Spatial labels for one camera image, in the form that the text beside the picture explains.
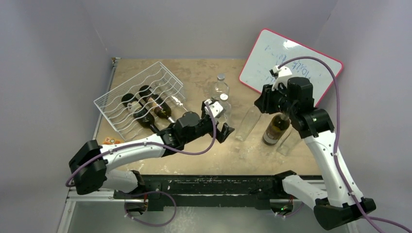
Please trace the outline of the dark green wine bottle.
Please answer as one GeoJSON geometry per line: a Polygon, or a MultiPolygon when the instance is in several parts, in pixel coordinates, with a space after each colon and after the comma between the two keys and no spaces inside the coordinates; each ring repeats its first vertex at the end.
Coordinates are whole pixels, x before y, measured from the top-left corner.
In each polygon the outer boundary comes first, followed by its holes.
{"type": "Polygon", "coordinates": [[[122,96],[121,102],[132,117],[145,129],[150,129],[153,133],[158,133],[159,129],[155,125],[155,118],[144,107],[134,94],[127,93],[122,96]]]}

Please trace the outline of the pink framed whiteboard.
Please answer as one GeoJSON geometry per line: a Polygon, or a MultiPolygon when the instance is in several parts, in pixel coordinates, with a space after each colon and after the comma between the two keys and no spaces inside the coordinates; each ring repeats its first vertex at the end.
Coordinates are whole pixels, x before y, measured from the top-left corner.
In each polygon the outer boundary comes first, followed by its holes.
{"type": "MultiPolygon", "coordinates": [[[[295,57],[311,56],[325,62],[338,75],[343,70],[343,63],[329,55],[309,48],[269,29],[263,29],[240,73],[239,81],[244,85],[262,91],[265,84],[272,84],[275,78],[270,69],[295,57]]],[[[318,105],[333,85],[329,71],[319,62],[311,59],[300,59],[286,64],[294,77],[305,77],[313,84],[313,98],[318,105]]]]}

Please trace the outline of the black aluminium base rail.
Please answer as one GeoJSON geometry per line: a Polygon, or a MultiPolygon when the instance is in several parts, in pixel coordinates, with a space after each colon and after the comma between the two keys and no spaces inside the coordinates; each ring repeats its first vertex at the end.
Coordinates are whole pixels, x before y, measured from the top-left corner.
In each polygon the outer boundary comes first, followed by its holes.
{"type": "Polygon", "coordinates": [[[130,194],[114,192],[115,199],[136,200],[143,194],[149,211],[166,206],[251,207],[269,210],[272,200],[287,200],[281,179],[295,172],[275,175],[143,175],[144,185],[130,194]]]}

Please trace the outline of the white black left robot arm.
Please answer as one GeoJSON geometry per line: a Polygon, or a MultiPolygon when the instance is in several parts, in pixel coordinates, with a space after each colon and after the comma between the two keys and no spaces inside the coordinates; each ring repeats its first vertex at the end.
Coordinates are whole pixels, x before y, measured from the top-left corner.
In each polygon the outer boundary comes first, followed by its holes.
{"type": "Polygon", "coordinates": [[[223,143],[235,130],[227,123],[218,129],[218,121],[213,115],[186,112],[175,123],[139,140],[100,145],[96,140],[85,142],[69,161],[71,175],[66,187],[75,187],[77,194],[92,193],[109,182],[109,173],[126,164],[149,158],[161,158],[175,153],[201,155],[211,149],[216,141],[223,143]],[[184,150],[190,143],[204,135],[212,138],[203,151],[188,152],[184,150]]]}

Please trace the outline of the round clear bottle silver cap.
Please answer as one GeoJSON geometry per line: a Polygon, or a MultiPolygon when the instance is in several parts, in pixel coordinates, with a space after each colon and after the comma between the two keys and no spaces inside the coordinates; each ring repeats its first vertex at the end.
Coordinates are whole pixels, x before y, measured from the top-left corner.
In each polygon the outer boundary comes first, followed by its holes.
{"type": "Polygon", "coordinates": [[[226,93],[220,94],[218,98],[218,102],[223,108],[223,111],[216,117],[216,119],[221,124],[227,123],[228,125],[231,125],[232,124],[232,121],[231,121],[232,107],[228,99],[229,99],[229,96],[226,93]]]}

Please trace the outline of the dark wine bottle foil neck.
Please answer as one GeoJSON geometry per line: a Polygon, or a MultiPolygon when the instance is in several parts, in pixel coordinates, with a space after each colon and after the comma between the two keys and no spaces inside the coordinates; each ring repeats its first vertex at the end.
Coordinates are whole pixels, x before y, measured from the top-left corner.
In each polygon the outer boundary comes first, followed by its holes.
{"type": "Polygon", "coordinates": [[[267,145],[275,145],[290,127],[291,121],[286,114],[278,114],[272,118],[262,140],[267,145]]]}

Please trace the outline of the olive wine bottle beige label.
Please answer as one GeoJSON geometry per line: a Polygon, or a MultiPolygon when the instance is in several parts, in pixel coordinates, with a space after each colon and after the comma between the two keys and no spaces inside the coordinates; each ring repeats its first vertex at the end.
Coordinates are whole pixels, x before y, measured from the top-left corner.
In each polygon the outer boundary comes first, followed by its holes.
{"type": "Polygon", "coordinates": [[[170,106],[154,92],[149,85],[142,86],[138,91],[139,96],[147,104],[150,110],[152,110],[159,118],[165,119],[170,123],[174,123],[175,120],[172,117],[172,110],[170,106]]]}

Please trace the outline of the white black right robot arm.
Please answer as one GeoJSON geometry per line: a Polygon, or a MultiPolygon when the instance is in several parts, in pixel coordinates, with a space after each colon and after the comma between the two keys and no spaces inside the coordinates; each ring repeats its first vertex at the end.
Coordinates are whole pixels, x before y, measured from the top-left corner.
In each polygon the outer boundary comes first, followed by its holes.
{"type": "Polygon", "coordinates": [[[335,140],[337,131],[329,114],[314,106],[313,85],[303,77],[287,84],[265,84],[254,105],[264,114],[286,114],[294,129],[310,149],[321,170],[326,189],[304,181],[292,171],[276,175],[273,192],[283,198],[292,195],[313,210],[318,223],[332,230],[376,209],[354,183],[335,140]]]}

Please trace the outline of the clear glass bottle lying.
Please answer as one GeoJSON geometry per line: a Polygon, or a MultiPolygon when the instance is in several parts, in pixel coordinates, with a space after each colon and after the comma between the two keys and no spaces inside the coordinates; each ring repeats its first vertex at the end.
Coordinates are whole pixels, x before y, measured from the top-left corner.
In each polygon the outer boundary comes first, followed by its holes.
{"type": "Polygon", "coordinates": [[[299,132],[295,129],[292,129],[291,132],[282,141],[282,143],[278,146],[276,151],[284,156],[288,156],[301,142],[301,140],[302,139],[299,135],[299,132]]]}

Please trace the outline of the tall clear bottle silver cap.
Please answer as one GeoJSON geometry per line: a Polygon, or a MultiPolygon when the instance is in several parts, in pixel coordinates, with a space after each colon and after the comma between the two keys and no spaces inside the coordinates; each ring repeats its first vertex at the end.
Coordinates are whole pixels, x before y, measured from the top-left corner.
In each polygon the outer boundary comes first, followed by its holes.
{"type": "Polygon", "coordinates": [[[212,85],[211,96],[214,99],[220,97],[221,94],[229,95],[229,86],[225,82],[225,74],[220,73],[217,75],[216,82],[212,85]]]}

